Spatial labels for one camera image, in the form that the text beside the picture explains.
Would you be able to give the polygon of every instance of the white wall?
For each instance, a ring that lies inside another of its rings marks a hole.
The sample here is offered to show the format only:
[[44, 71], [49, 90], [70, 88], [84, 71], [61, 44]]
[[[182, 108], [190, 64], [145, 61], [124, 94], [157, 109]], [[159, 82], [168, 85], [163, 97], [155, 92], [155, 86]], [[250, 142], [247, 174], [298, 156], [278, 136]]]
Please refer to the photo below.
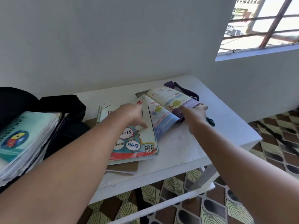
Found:
[[247, 121], [295, 107], [298, 51], [215, 62], [235, 1], [0, 0], [0, 86], [40, 97], [193, 74]]

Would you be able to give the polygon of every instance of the white table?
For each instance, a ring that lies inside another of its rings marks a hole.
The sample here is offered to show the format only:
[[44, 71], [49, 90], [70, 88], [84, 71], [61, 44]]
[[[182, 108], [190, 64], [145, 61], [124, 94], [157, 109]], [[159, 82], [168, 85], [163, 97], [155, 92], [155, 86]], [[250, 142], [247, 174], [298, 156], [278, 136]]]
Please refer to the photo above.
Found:
[[[76, 95], [87, 107], [84, 121], [97, 116], [100, 104], [133, 102], [136, 99], [135, 93], [163, 86], [164, 83], [170, 80], [177, 82], [183, 88], [198, 94], [200, 102], [209, 106], [207, 116], [214, 120], [215, 128], [235, 145], [241, 146], [245, 150], [249, 150], [262, 139], [255, 130], [213, 94], [198, 78], [192, 75], [78, 93]], [[195, 197], [198, 194], [213, 188], [214, 185], [212, 181], [214, 181], [219, 174], [214, 166], [211, 165], [210, 159], [195, 138], [189, 133], [186, 123], [172, 127], [159, 140], [158, 148], [160, 151], [158, 156], [154, 159], [140, 161], [138, 171], [133, 176], [122, 176], [113, 173], [105, 174], [90, 203], [199, 167], [209, 166], [197, 181], [197, 185], [193, 186], [194, 191], [167, 200], [153, 207], [149, 207], [134, 215], [118, 219], [113, 223], [128, 222], [177, 203], [178, 200], [182, 201]]]

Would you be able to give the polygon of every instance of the window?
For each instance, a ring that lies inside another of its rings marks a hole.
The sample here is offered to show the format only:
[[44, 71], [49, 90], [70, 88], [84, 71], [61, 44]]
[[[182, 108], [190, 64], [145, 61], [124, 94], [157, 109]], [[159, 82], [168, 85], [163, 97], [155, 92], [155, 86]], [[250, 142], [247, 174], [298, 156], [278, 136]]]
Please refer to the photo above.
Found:
[[260, 0], [250, 9], [235, 9], [218, 52], [297, 43], [299, 0]]

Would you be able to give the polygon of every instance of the patterned floor mat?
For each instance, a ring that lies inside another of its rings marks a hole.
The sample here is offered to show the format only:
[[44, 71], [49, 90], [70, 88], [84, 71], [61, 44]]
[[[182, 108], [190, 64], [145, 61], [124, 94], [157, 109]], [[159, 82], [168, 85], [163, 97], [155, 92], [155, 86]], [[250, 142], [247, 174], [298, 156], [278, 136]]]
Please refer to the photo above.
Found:
[[[260, 120], [272, 131], [282, 135], [299, 152], [299, 112], [290, 111]], [[299, 179], [299, 158], [264, 128], [251, 122], [249, 125], [263, 138], [250, 150], [251, 153]], [[200, 176], [199, 169], [183, 173], [141, 188], [147, 207], [172, 199], [189, 191]], [[221, 177], [215, 188], [192, 200], [147, 215], [149, 224], [250, 224], [253, 218]], [[88, 205], [79, 224], [106, 224], [138, 211], [135, 191], [125, 192]], [[140, 224], [140, 220], [130, 222]]]

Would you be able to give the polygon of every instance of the right arm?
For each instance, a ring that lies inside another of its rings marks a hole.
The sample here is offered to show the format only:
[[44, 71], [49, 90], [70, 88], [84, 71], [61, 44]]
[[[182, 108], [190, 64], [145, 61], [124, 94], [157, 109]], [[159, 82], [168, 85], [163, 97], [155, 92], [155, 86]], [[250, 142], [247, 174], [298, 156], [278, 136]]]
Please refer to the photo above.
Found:
[[181, 108], [202, 149], [257, 223], [297, 223], [299, 181], [235, 146], [205, 120], [207, 106]]

